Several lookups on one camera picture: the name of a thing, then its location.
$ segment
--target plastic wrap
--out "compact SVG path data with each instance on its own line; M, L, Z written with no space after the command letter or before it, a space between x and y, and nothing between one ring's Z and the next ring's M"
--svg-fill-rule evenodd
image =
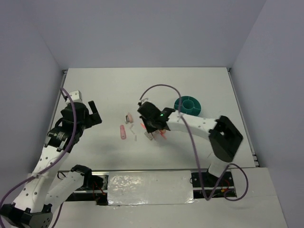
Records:
M109 205L192 203L190 171L111 172Z

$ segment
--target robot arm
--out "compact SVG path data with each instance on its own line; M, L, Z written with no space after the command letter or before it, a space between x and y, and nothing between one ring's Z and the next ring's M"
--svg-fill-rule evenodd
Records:
M187 127L180 118L180 113L172 108L160 111L150 102L139 103L138 112L148 133L156 130L169 130L188 132ZM182 114L188 123L191 133L210 141L215 159L208 168L209 179L216 182L226 166L233 161L235 154L243 140L242 134L226 117L207 119Z
M70 93L76 110L76 134L70 149L61 160L42 175L40 171L52 165L66 149L73 131L74 118L71 104L61 111L60 118L55 127L48 133L42 149L41 157L32 173L36 178L28 182L12 204L5 204L0 214L13 226L19 228L47 228L52 220L53 212L68 196L80 187L92 185L91 169L76 165L67 177L49 191L64 160L71 153L73 146L78 143L83 131L102 122L93 101L89 102L92 114L82 102L80 91Z

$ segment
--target white wall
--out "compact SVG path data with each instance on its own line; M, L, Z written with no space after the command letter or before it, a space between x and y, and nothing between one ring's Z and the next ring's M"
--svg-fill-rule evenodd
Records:
M267 0L232 67L259 161L289 228L303 227L304 1Z
M1 197L38 161L61 79L58 64L21 3L1 0Z
M232 66L266 0L31 0L69 67Z

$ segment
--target red wire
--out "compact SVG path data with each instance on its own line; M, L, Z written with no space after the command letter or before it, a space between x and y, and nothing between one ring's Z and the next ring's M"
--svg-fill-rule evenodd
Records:
M227 191L229 189L229 187L230 187L230 183L229 183L228 180L224 180L224 181L228 184L228 187L225 189L225 191Z
M102 194L105 195L104 191L96 184L96 182L94 182L94 183L97 186L97 188L99 188L99 190L102 192Z

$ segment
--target pink object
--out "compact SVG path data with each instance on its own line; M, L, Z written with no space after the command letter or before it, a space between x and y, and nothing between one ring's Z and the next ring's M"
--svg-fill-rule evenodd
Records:
M144 124L143 124L143 123L141 123L141 126L142 126L144 129L146 129L146 127L144 126Z
M127 135L125 133L125 129L124 129L123 125L120 125L120 137L121 137L121 139L126 139L127 138Z
M165 136L166 130L160 130L160 134L164 139L167 139L167 137Z
M132 117L132 115L130 113L128 113L128 118L129 118L129 122L133 123L133 117Z

